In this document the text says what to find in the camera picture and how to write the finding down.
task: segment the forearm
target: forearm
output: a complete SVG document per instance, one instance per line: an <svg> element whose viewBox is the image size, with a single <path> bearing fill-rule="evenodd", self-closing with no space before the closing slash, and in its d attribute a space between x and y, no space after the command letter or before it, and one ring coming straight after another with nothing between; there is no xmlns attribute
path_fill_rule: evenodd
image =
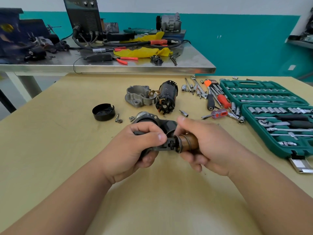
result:
<svg viewBox="0 0 313 235"><path fill-rule="evenodd" d="M265 234L310 234L313 198L258 156L243 152L229 178Z"/></svg>
<svg viewBox="0 0 313 235"><path fill-rule="evenodd" d="M2 235L84 234L110 187L94 158Z"/></svg>

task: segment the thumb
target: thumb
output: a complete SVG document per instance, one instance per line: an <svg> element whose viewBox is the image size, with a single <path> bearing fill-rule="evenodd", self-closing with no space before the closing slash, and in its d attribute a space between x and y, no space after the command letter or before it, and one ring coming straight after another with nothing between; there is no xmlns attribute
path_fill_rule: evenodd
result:
<svg viewBox="0 0 313 235"><path fill-rule="evenodd" d="M193 119L185 118L184 116L179 116L177 118L177 123L183 129L195 134L195 129L201 129L201 123Z"/></svg>
<svg viewBox="0 0 313 235"><path fill-rule="evenodd" d="M160 146L167 141L167 136L164 133L145 133L135 137L136 144L139 145L138 150L142 151L146 148Z"/></svg>

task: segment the teal wall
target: teal wall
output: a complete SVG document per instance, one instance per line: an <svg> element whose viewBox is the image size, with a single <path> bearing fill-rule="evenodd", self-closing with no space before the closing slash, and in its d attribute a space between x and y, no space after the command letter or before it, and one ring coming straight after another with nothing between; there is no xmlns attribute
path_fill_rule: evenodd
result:
<svg viewBox="0 0 313 235"><path fill-rule="evenodd" d="M106 22L118 22L119 29L155 28L159 13L100 13ZM30 11L23 19L41 18L46 24L62 26L55 32L71 33L66 12ZM215 75L293 76L313 71L313 56L306 48L284 43L299 16L181 14L185 39L216 67ZM290 65L296 65L288 71Z"/></svg>

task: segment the hand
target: hand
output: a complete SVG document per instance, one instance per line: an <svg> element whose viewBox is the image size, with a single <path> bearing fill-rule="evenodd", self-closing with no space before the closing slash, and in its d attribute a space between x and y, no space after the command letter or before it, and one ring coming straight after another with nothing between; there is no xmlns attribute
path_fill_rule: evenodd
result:
<svg viewBox="0 0 313 235"><path fill-rule="evenodd" d="M183 116L178 117L177 122L175 135L191 132L198 138L200 153L180 154L198 172L202 171L201 165L204 165L219 175L228 176L232 165L238 159L234 158L234 152L240 155L248 151L217 124L207 124Z"/></svg>
<svg viewBox="0 0 313 235"><path fill-rule="evenodd" d="M146 134L136 136L134 131ZM140 153L146 148L160 146L166 140L164 132L152 122L130 124L119 132L96 158L103 165L107 179L114 184L129 177L138 168L150 167L158 152L150 152L138 161Z"/></svg>

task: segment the beige tabletop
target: beige tabletop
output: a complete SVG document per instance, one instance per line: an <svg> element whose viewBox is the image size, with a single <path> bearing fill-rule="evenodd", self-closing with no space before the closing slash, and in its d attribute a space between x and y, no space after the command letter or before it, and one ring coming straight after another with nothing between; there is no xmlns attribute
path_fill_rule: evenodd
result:
<svg viewBox="0 0 313 235"><path fill-rule="evenodd" d="M248 77L272 80L313 105L312 87L291 77ZM37 205L71 174L100 152L140 111L158 114L154 105L134 108L124 100L126 88L161 83L184 76L67 75L0 122L0 231ZM123 119L98 122L92 108L111 103ZM179 91L173 113L190 118L208 114L206 101ZM313 175L297 174L287 160L272 154L246 123L220 123L248 149L275 166L310 196ZM313 165L313 157L308 161ZM115 184L106 195L87 234L261 234L233 183L207 169L193 171L174 152L160 152L148 169Z"/></svg>

